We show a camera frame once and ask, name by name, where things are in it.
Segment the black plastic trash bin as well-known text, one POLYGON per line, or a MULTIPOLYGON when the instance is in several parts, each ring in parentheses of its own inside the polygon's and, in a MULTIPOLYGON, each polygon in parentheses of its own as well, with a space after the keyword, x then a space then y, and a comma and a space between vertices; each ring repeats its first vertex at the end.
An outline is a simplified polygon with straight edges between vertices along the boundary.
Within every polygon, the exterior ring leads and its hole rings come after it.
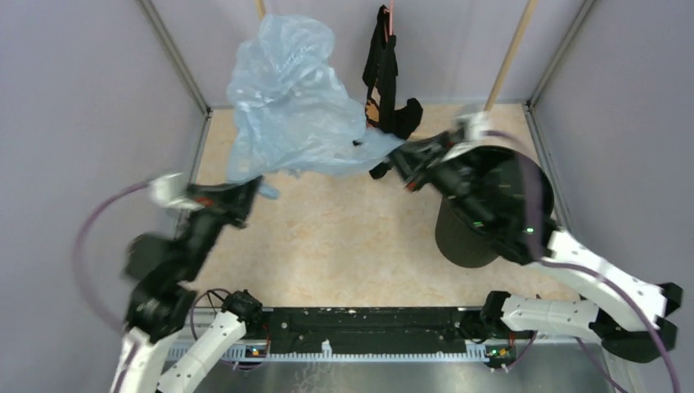
POLYGON ((534 187, 539 190, 543 210, 544 244, 557 228, 551 218, 554 190, 542 168, 528 156, 500 146, 477 147, 454 164, 462 170, 469 193, 441 200, 435 225, 439 252, 451 263, 469 269, 484 267, 498 257, 519 265, 532 262, 525 235, 537 230, 525 220, 524 165, 539 177, 534 187))

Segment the wooden clothes rack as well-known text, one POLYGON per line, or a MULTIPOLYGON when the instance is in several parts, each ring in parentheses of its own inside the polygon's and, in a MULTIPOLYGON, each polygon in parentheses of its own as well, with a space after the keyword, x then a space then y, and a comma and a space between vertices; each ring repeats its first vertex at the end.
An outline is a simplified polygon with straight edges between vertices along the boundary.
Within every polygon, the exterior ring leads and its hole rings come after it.
MULTIPOLYGON (((329 25, 338 64, 346 66, 366 44, 376 14, 390 1, 258 1, 267 14, 301 14, 329 25)), ((393 32, 399 95, 424 102, 480 102, 490 111, 538 4, 536 1, 394 1, 393 32)))

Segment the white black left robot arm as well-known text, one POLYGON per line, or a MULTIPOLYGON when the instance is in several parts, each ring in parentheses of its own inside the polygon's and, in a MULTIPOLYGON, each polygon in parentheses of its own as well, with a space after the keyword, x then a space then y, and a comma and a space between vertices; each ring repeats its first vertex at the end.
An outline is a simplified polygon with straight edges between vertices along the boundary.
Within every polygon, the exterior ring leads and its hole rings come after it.
POLYGON ((187 212, 174 237, 143 233, 128 246, 125 274, 136 285, 124 316, 124 337, 113 392, 193 392, 225 352, 259 334, 263 306, 247 290, 228 294, 213 322, 170 370, 169 351, 198 301, 185 288, 199 275, 227 226, 246 227, 263 180, 200 185, 181 174, 147 182, 149 197, 165 209, 187 212))

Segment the black printed t-shirt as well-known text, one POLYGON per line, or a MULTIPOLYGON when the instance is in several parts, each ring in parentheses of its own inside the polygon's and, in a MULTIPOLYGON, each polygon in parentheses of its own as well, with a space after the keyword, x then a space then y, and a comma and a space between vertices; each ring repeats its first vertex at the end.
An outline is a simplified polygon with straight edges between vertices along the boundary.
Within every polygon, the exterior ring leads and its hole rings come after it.
POLYGON ((379 10, 362 76, 367 87, 367 125, 407 140, 421 123, 423 107, 414 97, 409 98, 405 106, 399 109, 396 107, 399 74, 395 53, 397 37, 393 35, 385 42, 379 10))

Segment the pink clothes hanger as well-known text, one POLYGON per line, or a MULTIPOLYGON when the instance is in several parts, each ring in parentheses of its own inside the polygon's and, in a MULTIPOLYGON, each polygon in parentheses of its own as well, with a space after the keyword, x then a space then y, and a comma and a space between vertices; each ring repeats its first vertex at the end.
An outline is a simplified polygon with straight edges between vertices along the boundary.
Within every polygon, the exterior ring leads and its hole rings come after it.
POLYGON ((394 0, 390 0, 390 3, 388 5, 382 5, 380 10, 379 10, 382 25, 383 25, 384 40, 386 43, 389 41, 390 37, 394 35, 394 33, 393 33, 393 30, 394 30, 394 28, 393 28, 393 24, 394 24, 393 10, 394 10, 394 0))

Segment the light blue trash bag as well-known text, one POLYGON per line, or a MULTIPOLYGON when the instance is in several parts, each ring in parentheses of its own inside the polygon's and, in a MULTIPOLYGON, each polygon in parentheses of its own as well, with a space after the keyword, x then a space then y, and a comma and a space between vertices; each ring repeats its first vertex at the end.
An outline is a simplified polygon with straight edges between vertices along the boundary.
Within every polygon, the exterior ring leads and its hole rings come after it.
POLYGON ((239 46, 226 90, 237 128, 228 182, 277 172, 361 174, 402 145, 367 126, 363 104, 329 64, 335 43, 311 17, 267 14, 257 36, 239 46))

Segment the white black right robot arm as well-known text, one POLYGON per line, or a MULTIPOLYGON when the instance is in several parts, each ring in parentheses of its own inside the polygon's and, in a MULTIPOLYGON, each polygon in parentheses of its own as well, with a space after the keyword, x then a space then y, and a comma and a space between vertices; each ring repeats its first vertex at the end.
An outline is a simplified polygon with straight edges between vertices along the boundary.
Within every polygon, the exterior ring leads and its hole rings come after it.
POLYGON ((579 295, 534 300, 494 291, 480 315, 486 335, 539 331, 597 343, 638 364, 669 358, 678 338, 669 316, 683 289, 636 278, 578 241, 552 217, 551 185, 528 156, 439 135, 406 142, 387 161, 410 192, 427 185, 439 192, 495 254, 543 271, 579 295))

